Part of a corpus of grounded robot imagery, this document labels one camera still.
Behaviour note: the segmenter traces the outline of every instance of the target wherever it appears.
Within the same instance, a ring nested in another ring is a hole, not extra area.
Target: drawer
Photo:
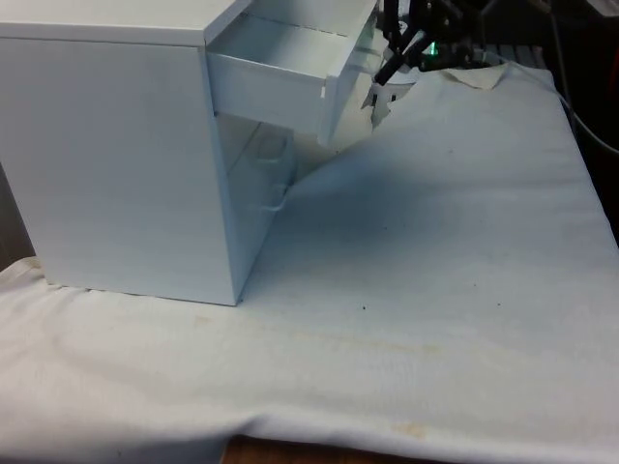
[[[375,0],[256,0],[207,49],[218,113],[328,145],[371,52]]]
[[[292,133],[260,125],[228,176],[237,273],[245,281],[295,174]]]

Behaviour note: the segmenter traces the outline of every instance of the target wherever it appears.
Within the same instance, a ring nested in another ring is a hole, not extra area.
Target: open drawer
[[[207,49],[215,110],[328,145],[370,48],[376,0],[256,0]]]

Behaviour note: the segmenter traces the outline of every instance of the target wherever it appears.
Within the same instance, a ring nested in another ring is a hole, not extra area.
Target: white drawer unit
[[[375,6],[256,0],[207,49],[215,109],[329,144],[359,74],[376,61]]]
[[[0,0],[0,160],[48,281],[235,305],[374,0]]]

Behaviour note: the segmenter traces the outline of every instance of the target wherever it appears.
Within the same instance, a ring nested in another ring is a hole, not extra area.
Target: white tablecloth
[[[559,101],[518,71],[427,74],[291,191],[237,308],[50,286],[31,259],[0,321],[0,456],[211,462],[245,433],[619,459],[619,253]]]

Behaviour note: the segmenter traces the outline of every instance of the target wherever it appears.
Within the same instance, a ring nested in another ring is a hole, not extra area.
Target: cabinet top
[[[203,46],[251,0],[0,0],[0,37]]]

